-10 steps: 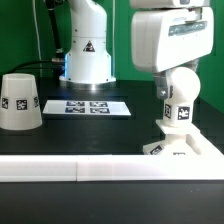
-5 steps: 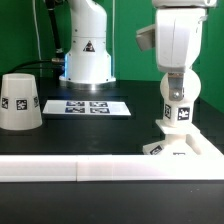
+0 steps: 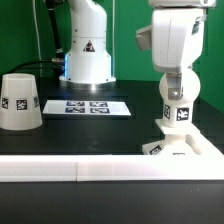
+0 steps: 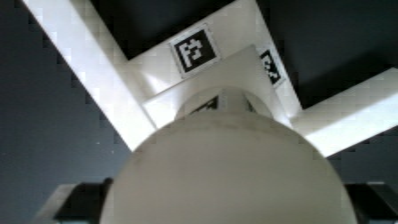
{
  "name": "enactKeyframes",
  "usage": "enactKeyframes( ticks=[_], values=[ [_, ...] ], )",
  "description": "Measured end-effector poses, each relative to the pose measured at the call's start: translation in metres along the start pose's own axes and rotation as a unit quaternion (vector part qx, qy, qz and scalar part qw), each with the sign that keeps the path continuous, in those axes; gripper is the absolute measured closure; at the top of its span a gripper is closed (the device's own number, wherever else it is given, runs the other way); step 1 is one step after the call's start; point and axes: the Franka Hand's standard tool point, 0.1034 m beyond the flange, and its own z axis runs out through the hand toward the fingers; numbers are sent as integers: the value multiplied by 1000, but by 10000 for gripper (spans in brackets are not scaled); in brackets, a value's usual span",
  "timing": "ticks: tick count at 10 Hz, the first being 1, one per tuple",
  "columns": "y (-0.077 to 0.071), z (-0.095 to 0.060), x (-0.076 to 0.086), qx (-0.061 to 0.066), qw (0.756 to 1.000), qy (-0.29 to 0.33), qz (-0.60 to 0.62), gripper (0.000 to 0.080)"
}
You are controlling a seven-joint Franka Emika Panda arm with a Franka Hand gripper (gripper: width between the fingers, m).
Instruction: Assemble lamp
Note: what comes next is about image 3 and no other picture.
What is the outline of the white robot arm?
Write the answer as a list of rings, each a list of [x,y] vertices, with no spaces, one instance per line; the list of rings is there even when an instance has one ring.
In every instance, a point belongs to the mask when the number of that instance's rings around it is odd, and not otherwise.
[[[165,74],[170,100],[180,100],[184,74],[201,55],[207,10],[216,0],[148,0],[153,8],[149,26],[136,32],[138,47],[152,51],[154,69]],[[71,48],[60,80],[76,85],[113,82],[106,50],[107,14],[93,0],[68,0]]]

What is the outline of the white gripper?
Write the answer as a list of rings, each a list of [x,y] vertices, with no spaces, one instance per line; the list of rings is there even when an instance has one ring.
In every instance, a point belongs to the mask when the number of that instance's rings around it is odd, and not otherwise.
[[[166,74],[168,99],[182,98],[181,72],[202,53],[204,21],[200,8],[159,8],[152,14],[152,61]]]

